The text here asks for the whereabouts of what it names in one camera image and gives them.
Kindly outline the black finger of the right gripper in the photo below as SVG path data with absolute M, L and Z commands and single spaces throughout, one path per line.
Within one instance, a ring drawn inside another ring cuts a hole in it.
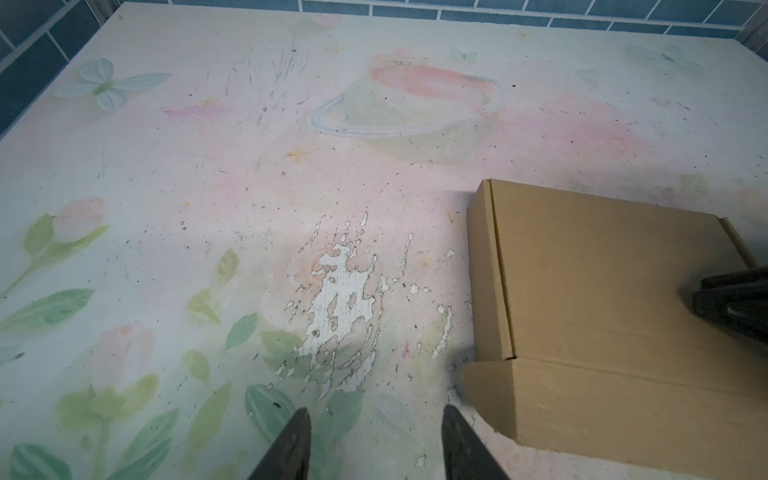
M 722 288 L 766 289 L 767 268 L 760 267 L 710 276 L 701 280 L 700 288 L 702 290 Z
M 767 343 L 767 292 L 729 293 L 699 291 L 693 295 L 693 312 L 700 318 Z

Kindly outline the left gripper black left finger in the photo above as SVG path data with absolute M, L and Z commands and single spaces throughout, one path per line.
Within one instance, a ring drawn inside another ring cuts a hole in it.
M 311 456 L 311 417 L 296 410 L 249 475 L 249 480 L 307 480 Z

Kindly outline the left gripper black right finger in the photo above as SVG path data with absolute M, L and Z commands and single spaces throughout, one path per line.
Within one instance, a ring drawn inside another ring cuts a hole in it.
M 453 405 L 446 405 L 443 409 L 441 440 L 448 480 L 509 480 L 509 476 Z

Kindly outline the brown cardboard paper box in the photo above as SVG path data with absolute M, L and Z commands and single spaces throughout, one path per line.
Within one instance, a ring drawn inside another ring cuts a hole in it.
M 767 343 L 698 317 L 760 268 L 712 214 L 488 179 L 467 212 L 470 403 L 517 443 L 710 479 L 767 475 Z

